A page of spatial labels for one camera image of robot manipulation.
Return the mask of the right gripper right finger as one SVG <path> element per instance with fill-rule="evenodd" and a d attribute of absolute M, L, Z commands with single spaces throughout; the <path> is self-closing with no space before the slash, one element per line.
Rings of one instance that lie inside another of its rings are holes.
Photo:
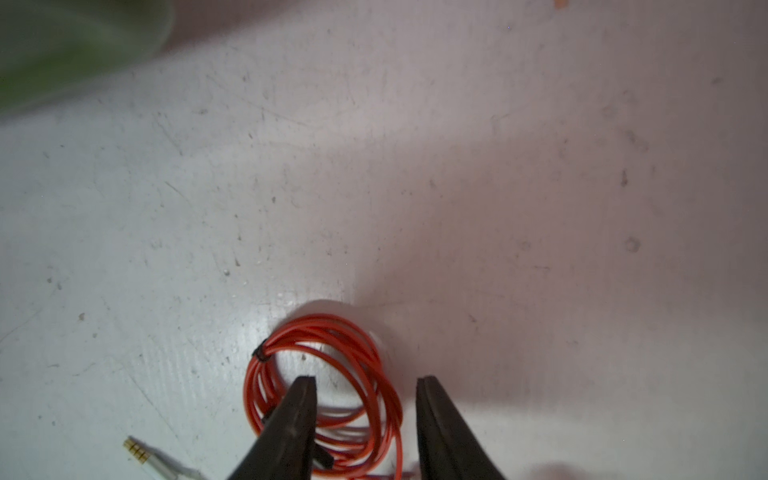
<path fill-rule="evenodd" d="M 417 380 L 416 417 L 422 479 L 503 479 L 435 376 Z"/>

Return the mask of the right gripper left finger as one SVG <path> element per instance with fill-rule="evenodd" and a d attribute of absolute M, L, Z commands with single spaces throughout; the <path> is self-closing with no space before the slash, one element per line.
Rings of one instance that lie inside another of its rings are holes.
<path fill-rule="evenodd" d="M 229 479 L 310 479 L 316 416 L 316 380 L 297 377 Z"/>

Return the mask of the red earphones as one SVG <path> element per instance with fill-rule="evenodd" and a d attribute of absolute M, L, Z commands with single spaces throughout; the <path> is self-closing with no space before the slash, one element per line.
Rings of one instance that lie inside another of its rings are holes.
<path fill-rule="evenodd" d="M 313 479 L 409 479 L 404 409 L 375 336 L 338 314 L 285 320 L 255 348 L 245 371 L 247 421 L 262 435 L 302 375 L 317 380 Z"/>

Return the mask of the green drawer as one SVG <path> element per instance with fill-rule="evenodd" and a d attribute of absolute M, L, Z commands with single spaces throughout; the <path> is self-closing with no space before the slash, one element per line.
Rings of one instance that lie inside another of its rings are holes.
<path fill-rule="evenodd" d="M 174 20 L 171 1 L 3 1 L 1 111 L 151 56 Z"/>

